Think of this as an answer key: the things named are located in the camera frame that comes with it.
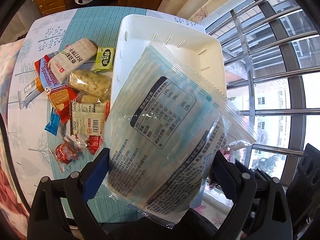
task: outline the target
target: red candy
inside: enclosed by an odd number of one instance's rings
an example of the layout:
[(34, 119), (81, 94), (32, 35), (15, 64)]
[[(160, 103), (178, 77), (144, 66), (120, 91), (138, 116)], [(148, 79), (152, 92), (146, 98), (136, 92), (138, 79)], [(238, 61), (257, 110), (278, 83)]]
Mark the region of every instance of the red candy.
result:
[(103, 138), (101, 136), (90, 135), (89, 140), (87, 141), (87, 148), (92, 155), (95, 155), (102, 143)]
[(59, 162), (65, 164), (69, 164), (72, 160), (78, 159), (77, 153), (67, 142), (57, 146), (56, 156)]

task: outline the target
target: green snack package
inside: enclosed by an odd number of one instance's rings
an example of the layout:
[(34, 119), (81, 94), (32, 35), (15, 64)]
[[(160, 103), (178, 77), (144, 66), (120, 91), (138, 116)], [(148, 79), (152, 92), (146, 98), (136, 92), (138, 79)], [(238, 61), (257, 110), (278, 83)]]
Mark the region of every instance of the green snack package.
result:
[(110, 70), (113, 69), (113, 57), (115, 55), (116, 48), (101, 48), (98, 47), (95, 71)]

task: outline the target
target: barcode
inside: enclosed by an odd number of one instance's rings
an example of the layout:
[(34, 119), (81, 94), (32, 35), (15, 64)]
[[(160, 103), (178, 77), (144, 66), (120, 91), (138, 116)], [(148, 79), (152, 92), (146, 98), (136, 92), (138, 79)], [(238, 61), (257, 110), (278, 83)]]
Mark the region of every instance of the barcode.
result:
[(99, 120), (92, 120), (92, 129), (94, 133), (99, 133)]

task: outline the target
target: table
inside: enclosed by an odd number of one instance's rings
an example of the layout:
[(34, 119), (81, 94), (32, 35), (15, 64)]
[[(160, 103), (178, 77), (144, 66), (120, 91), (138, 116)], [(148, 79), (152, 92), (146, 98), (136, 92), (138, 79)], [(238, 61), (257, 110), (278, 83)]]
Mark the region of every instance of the table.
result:
[[(71, 162), (61, 173), (51, 155), (62, 140), (44, 130), (52, 106), (42, 93), (27, 108), (19, 109), (17, 91), (34, 80), (34, 62), (45, 54), (61, 51), (66, 45), (87, 37), (98, 46), (115, 47), (121, 20), (129, 14), (158, 17), (187, 25), (202, 32), (204, 27), (188, 20), (161, 12), (118, 6), (88, 7), (52, 14), (36, 20), (31, 26), (14, 67), (8, 102), (8, 137), (12, 161), (29, 205), (32, 204), (41, 177), (66, 178), (72, 171), (80, 171), (93, 156), (85, 153)], [(88, 205), (98, 222), (130, 222), (137, 220), (137, 212), (108, 197), (108, 189), (100, 187)], [(62, 199), (68, 217), (72, 217), (68, 203)]]

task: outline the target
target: cracker package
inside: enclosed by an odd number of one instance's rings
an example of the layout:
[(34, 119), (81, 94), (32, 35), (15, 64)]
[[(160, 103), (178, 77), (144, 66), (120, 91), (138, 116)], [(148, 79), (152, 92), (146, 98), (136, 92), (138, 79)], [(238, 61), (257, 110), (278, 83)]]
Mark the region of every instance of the cracker package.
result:
[(77, 92), (65, 83), (61, 84), (48, 67), (48, 62), (54, 55), (55, 53), (48, 54), (36, 61), (35, 68), (53, 108), (60, 116), (61, 122), (66, 123), (70, 118), (70, 100), (76, 98)]
[(95, 71), (113, 69), (113, 58), (116, 48), (101, 48), (98, 47)]
[(68, 74), (79, 68), (97, 53), (97, 47), (87, 38), (83, 38), (65, 48), (49, 61), (49, 68), (57, 80), (62, 83)]
[(72, 101), (71, 133), (101, 136), (109, 109), (110, 103), (80, 104)]
[(78, 69), (69, 74), (68, 86), (96, 96), (100, 100), (110, 100), (111, 79), (88, 70)]

